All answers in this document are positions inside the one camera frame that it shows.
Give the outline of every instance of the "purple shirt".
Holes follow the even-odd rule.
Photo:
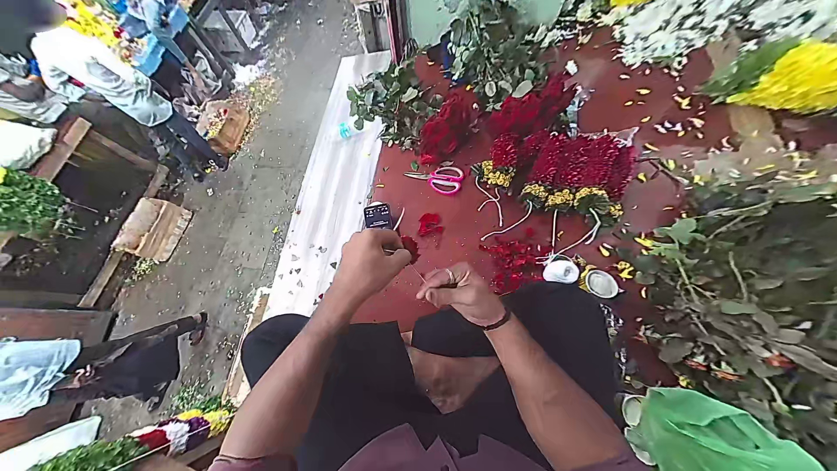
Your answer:
[[[441,438],[426,450],[405,423],[367,443],[339,471],[544,471],[537,463],[493,438],[480,435],[477,453],[461,458]],[[240,459],[218,456],[209,471],[295,471],[289,456]],[[633,454],[625,454],[576,471],[648,471]]]

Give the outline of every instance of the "white sheet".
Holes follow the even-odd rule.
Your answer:
[[[311,160],[290,219],[264,318],[297,313],[311,316],[315,302],[334,277],[332,263],[354,232],[363,228],[363,207],[381,152],[380,120],[363,132],[340,137],[350,121],[346,90],[389,64],[389,52],[344,57],[337,70]]]
[[[0,469],[26,471],[35,464],[49,461],[63,452],[92,443],[102,418],[99,416],[70,422],[0,453]]]

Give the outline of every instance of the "wall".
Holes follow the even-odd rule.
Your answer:
[[[437,44],[454,18],[449,7],[459,11],[464,9],[468,2],[468,0],[405,1],[410,35],[419,45]],[[561,0],[512,0],[511,3],[532,23],[550,23],[564,4]]]

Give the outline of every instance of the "wooden crate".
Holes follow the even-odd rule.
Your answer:
[[[209,128],[209,121],[217,112],[227,112],[226,119],[221,126],[218,135],[207,139],[212,149],[226,157],[233,155],[244,140],[244,132],[250,123],[249,112],[229,101],[208,101],[203,114],[198,119],[195,128],[198,134],[205,136]]]

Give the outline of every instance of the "scissors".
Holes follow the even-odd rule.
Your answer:
[[[427,180],[430,188],[438,194],[452,195],[462,189],[462,180],[465,179],[465,172],[456,167],[439,167],[431,174],[407,172],[405,177],[417,180]]]

